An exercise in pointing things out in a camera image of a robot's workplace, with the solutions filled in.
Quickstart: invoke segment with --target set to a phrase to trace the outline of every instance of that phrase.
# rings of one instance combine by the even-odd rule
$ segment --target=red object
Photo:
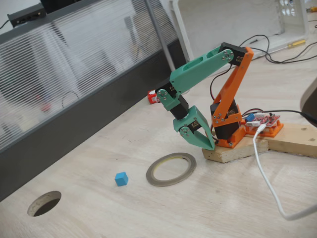
[[[159,102],[159,101],[157,101],[157,94],[156,94],[155,90],[148,92],[148,100],[149,100],[150,104],[154,104],[154,103]]]

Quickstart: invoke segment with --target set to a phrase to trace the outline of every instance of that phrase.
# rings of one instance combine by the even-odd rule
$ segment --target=desk
[[[316,41],[310,22],[308,43]],[[276,60],[297,55],[305,46],[274,53]],[[304,57],[317,54],[313,47]],[[300,98],[317,76],[317,59],[293,64],[254,60],[236,101],[249,108],[299,110]],[[228,75],[217,79],[214,93]],[[195,86],[184,97],[210,118],[209,85]],[[281,113],[283,122],[307,124],[297,114]],[[253,156],[221,164],[204,159],[201,149],[173,130],[173,116],[144,98],[94,136],[61,158],[0,203],[1,238],[316,238],[317,214],[284,220]],[[183,182],[150,185],[149,166],[169,153],[193,155],[197,167]],[[263,168],[287,213],[317,202],[317,160],[269,151]],[[117,187],[125,171],[127,186]],[[27,214],[42,194],[57,190],[60,202],[38,217]]]

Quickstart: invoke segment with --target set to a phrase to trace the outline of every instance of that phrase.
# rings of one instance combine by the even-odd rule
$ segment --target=white plastic container
[[[240,45],[256,34],[269,37],[270,52],[309,35],[304,0],[172,0],[170,3],[187,61],[222,42]],[[256,37],[247,45],[266,50],[267,40]],[[254,53],[254,59],[263,55],[256,50]]]

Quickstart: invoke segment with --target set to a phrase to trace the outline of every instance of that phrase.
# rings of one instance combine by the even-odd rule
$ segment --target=blue cube
[[[125,172],[122,172],[116,174],[114,180],[118,186],[124,186],[127,185],[129,178]]]

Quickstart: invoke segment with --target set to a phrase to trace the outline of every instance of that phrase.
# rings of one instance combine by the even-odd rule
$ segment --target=circuit board
[[[272,127],[274,124],[279,120],[281,116],[276,116],[274,114],[269,115],[269,114],[254,114],[254,119],[252,121],[259,121],[260,124],[266,124],[267,127]]]

